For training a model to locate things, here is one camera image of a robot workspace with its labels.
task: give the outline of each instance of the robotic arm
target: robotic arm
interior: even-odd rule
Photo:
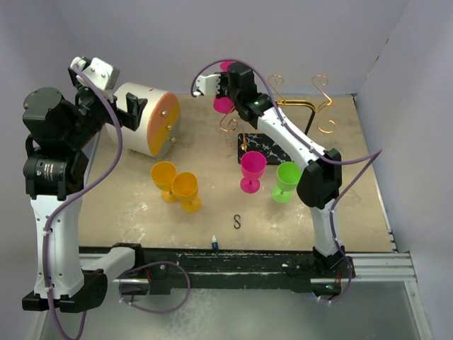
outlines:
[[[336,149],[327,151],[309,139],[279,108],[283,117],[281,121],[270,97],[258,92],[253,71],[239,62],[229,65],[227,72],[199,76],[195,83],[196,96],[211,94],[217,98],[230,98],[241,119],[271,137],[299,166],[302,177],[297,186],[297,194],[302,202],[310,207],[315,231],[314,252],[322,257],[329,267],[336,265],[343,256],[339,254],[334,242],[329,212],[333,201],[339,195],[341,167],[324,162],[312,150],[315,149],[335,161],[341,161],[340,153]],[[310,148],[291,135],[285,124],[307,142]]]
[[[97,307],[104,300],[108,282],[144,262],[140,245],[116,244],[104,257],[81,269],[78,228],[81,197],[53,219],[49,231],[44,229],[55,209],[84,188],[88,158],[82,149],[104,124],[113,123],[99,97],[74,71],[75,65],[108,99],[121,126],[136,130],[147,104],[147,100],[128,93],[127,112],[117,108],[113,87],[119,70],[98,58],[79,57],[69,68],[72,84],[78,90],[75,104],[53,88],[38,89],[24,100],[23,122],[30,135],[25,141],[28,158],[23,173],[38,236],[36,284],[33,292],[23,298],[24,310],[49,309],[49,290],[54,306],[62,312]],[[49,238],[45,253],[44,237]],[[48,278],[44,278],[45,260]]]

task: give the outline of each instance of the orange cup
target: orange cup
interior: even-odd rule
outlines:
[[[175,203],[178,197],[171,190],[171,183],[176,177],[176,167],[169,161],[160,161],[151,169],[151,179],[156,187],[162,190],[162,199],[167,203]]]

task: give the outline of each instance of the gold wire hook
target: gold wire hook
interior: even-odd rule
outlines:
[[[331,97],[329,97],[327,95],[326,92],[324,92],[324,90],[321,88],[322,86],[327,86],[328,85],[328,77],[327,76],[324,76],[323,74],[317,74],[316,76],[313,76],[313,78],[311,78],[311,83],[314,85],[314,87],[316,87],[322,94],[324,97],[326,97],[326,101],[322,102],[321,104],[319,104],[318,108],[316,109],[316,113],[320,113],[323,109],[327,108],[328,106],[332,105],[332,99]],[[318,130],[323,132],[323,133],[332,133],[333,131],[335,131],[336,129],[336,123],[333,121],[333,120],[328,120],[326,122],[327,123],[330,123],[333,128],[332,130],[324,130],[321,126],[320,126],[320,122],[324,121],[324,116],[325,116],[325,112],[323,115],[321,115],[321,117],[319,117],[318,119]]]
[[[230,119],[227,126],[230,126],[231,124],[235,123],[235,126],[232,128],[232,129],[225,129],[223,126],[222,126],[222,123],[224,122],[224,119],[230,114],[230,113],[233,113],[235,110],[235,107],[233,106],[230,111],[220,120],[220,123],[219,123],[219,126],[220,128],[225,131],[225,132],[233,132],[235,131],[235,129],[238,127],[238,121],[236,119]]]
[[[273,88],[273,90],[275,92],[277,92],[277,94],[280,96],[280,98],[282,99],[280,102],[277,101],[277,105],[284,105],[285,102],[286,102],[286,99],[285,97],[275,88],[275,86],[273,86],[271,84],[271,79],[274,79],[274,83],[276,86],[280,86],[280,85],[283,85],[285,83],[285,78],[283,78],[283,76],[280,76],[279,74],[273,74],[272,76],[269,76],[268,77],[268,84],[270,85],[270,87]]]

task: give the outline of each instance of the pink wine glass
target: pink wine glass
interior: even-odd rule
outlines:
[[[241,189],[246,193],[257,192],[260,189],[259,178],[264,174],[265,168],[266,157],[257,151],[246,152],[241,158]]]
[[[220,64],[220,69],[223,72],[228,71],[228,66],[233,64],[233,62],[223,62]],[[215,98],[214,103],[212,104],[212,107],[218,112],[218,113],[223,113],[226,115],[231,108],[233,107],[233,102],[229,100],[227,97],[223,98]]]

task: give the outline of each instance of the plastic goblet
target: plastic goblet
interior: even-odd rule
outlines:
[[[246,193],[255,193],[260,189],[259,178],[266,168],[266,157],[257,151],[246,152],[241,158],[243,178],[241,189]]]
[[[162,199],[167,203],[175,203],[178,198],[171,191],[171,182],[176,177],[176,167],[169,161],[160,161],[151,169],[151,179],[157,188],[162,190]]]
[[[181,202],[181,208],[187,214],[196,213],[201,208],[201,200],[198,197],[197,177],[190,172],[181,172],[176,175],[171,184],[173,194]]]
[[[277,186],[272,190],[272,198],[278,203],[288,203],[292,191],[296,188],[302,176],[297,164],[293,161],[281,163],[277,168]]]

